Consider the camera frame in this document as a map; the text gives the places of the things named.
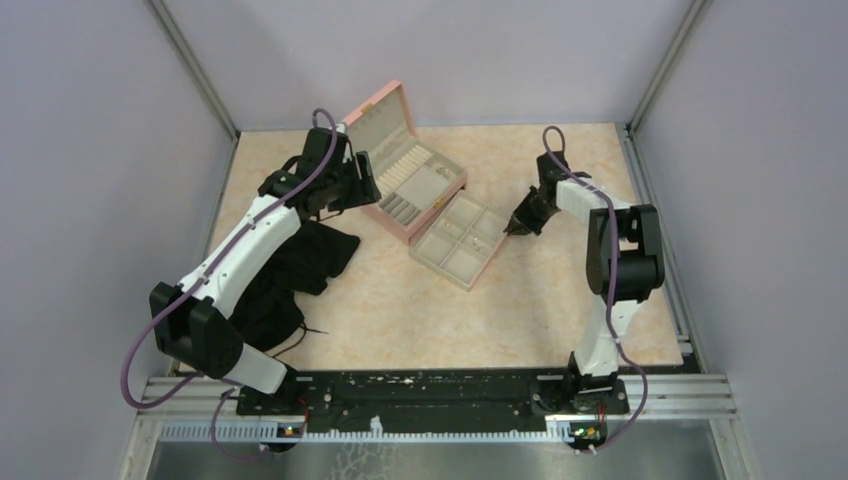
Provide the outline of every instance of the removable tray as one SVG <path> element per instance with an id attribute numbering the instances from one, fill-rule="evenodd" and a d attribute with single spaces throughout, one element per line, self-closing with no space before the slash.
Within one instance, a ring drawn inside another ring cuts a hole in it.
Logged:
<path id="1" fill-rule="evenodd" d="M 509 215 L 458 192 L 409 251 L 433 271 L 471 290 L 506 238 Z"/>
<path id="2" fill-rule="evenodd" d="M 382 200 L 362 211 L 407 245 L 468 180 L 466 171 L 415 136 L 403 86 L 389 82 L 345 117 L 356 150 L 366 150 Z"/>

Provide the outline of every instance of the metal frame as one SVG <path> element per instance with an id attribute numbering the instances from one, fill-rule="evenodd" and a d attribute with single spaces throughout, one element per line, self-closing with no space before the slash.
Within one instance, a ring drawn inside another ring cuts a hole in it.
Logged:
<path id="1" fill-rule="evenodd" d="M 238 138 L 241 132 L 236 128 L 231 116 L 227 112 L 212 83 L 197 60 L 194 52 L 182 35 L 178 25 L 170 14 L 164 0 L 144 0 L 149 6 L 157 22 L 163 29 L 166 37 L 192 78 L 201 97 L 221 126 L 232 139 L 230 151 L 230 162 L 232 161 L 238 146 Z M 674 67 L 682 57 L 683 50 L 691 38 L 693 29 L 698 25 L 705 11 L 712 3 L 711 0 L 693 0 L 681 23 L 674 39 L 658 67 L 653 79 L 645 91 L 639 105 L 634 112 L 633 118 L 627 124 L 616 125 L 619 139 L 621 141 L 624 158 L 628 171 L 639 199 L 647 202 L 655 202 L 653 188 L 650 178 L 644 168 L 644 157 L 638 143 L 638 131 L 642 126 L 646 115 L 651 110 L 657 97 L 662 92 Z M 208 243 L 211 242 L 214 232 L 214 218 L 208 232 Z M 675 327 L 678 332 L 678 340 L 681 353 L 684 355 L 684 364 L 692 364 L 687 359 L 694 357 L 695 364 L 706 371 L 707 363 L 702 357 L 702 350 L 698 343 L 698 336 L 694 329 L 693 316 L 682 288 L 674 255 L 667 241 L 663 242 L 663 250 L 667 265 L 667 287 L 666 296 L 669 308 L 675 319 Z M 679 371 L 662 367 L 648 369 L 649 372 L 656 371 Z M 628 396 L 639 398 L 642 387 L 641 381 L 635 375 L 622 375 Z M 723 374 L 688 374 L 674 373 L 668 375 L 649 374 L 649 400 L 645 412 L 637 421 L 684 421 L 684 420 L 709 420 L 715 442 L 716 456 L 722 464 L 725 476 L 729 479 L 737 478 L 760 478 L 756 463 L 750 453 L 745 434 L 739 422 L 736 405 L 730 391 L 727 379 Z M 178 379 L 173 377 L 151 378 L 145 390 L 145 397 L 149 400 L 160 396 L 164 391 L 175 384 Z M 183 427 L 191 425 L 186 422 L 209 422 L 212 413 L 220 401 L 220 395 L 230 387 L 214 380 L 196 380 L 181 390 L 172 398 L 165 407 L 149 411 L 139 411 L 130 443 L 127 447 L 120 478 L 121 479 L 143 479 L 147 477 L 157 442 L 162 438 L 172 440 L 178 437 L 174 432 L 187 434 L 187 430 L 174 430 L 175 426 Z M 236 400 L 227 400 L 221 412 L 222 427 L 250 427 L 258 424 L 266 427 L 274 424 L 302 422 L 300 416 L 276 416 L 276 417 L 239 417 L 235 413 Z M 594 416 L 584 415 L 549 415 L 546 417 L 548 430 L 530 435 L 504 435 L 501 437 L 485 437 L 479 434 L 464 434 L 448 438 L 446 435 L 412 435 L 404 439 L 408 441 L 481 441 L 489 438 L 491 441 L 502 439 L 509 442 L 522 441 L 562 441 L 563 432 L 560 430 L 568 422 L 591 420 Z M 627 416 L 610 415 L 610 420 L 623 420 Z M 257 429 L 255 432 L 269 430 Z M 363 435 L 339 435 L 339 434 L 306 434 L 304 441 L 399 441 L 399 437 L 385 434 L 382 431 L 370 432 Z"/>

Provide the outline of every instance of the marble-patterned tabletop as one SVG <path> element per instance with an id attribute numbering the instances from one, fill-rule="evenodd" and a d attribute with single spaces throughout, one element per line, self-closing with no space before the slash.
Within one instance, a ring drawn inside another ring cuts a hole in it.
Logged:
<path id="1" fill-rule="evenodd" d="M 635 195 L 612 124 L 561 125 L 572 169 L 617 197 Z M 427 144 L 465 167 L 466 192 L 511 212 L 538 184 L 544 125 L 418 128 Z M 300 153 L 306 131 L 245 132 L 223 197 L 212 248 L 238 223 L 265 177 Z M 412 259 L 408 248 L 351 210 L 327 224 L 362 238 L 347 270 L 320 296 L 297 294 L 311 328 L 280 358 L 297 369 L 415 369 L 563 365 L 591 306 L 586 227 L 555 215 L 539 237 L 509 237 L 466 292 Z M 279 349 L 300 337 L 296 332 Z M 662 291 L 633 319 L 624 348 L 647 365 L 682 363 Z"/>

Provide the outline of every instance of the black cloth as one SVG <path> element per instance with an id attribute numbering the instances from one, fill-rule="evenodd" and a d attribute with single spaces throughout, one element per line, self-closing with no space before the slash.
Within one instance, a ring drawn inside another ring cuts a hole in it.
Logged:
<path id="1" fill-rule="evenodd" d="M 344 271 L 361 240 L 307 220 L 256 274 L 236 303 L 230 322 L 245 343 L 262 351 L 289 338 L 304 316 L 294 292 L 319 295 L 327 278 Z"/>

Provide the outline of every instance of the tabletop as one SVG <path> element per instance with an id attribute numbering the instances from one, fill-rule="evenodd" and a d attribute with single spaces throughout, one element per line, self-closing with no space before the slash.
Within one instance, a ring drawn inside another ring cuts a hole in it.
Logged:
<path id="1" fill-rule="evenodd" d="M 544 127 L 419 127 L 417 133 L 467 170 L 466 192 L 508 214 L 538 184 Z M 635 201 L 613 124 L 560 127 L 573 170 Z M 211 248 L 238 223 L 265 177 L 300 153 L 305 138 L 305 130 L 242 134 Z M 541 236 L 508 237 L 470 292 L 418 263 L 362 212 L 346 211 L 326 224 L 362 244 L 324 293 L 296 294 L 309 327 L 328 332 L 309 333 L 280 356 L 297 369 L 547 367 L 564 365 L 580 342 L 592 300 L 587 230 L 567 213 L 551 218 Z M 300 331 L 269 353 L 299 337 Z M 624 349 L 645 365 L 682 363 L 662 290 L 633 318 Z"/>

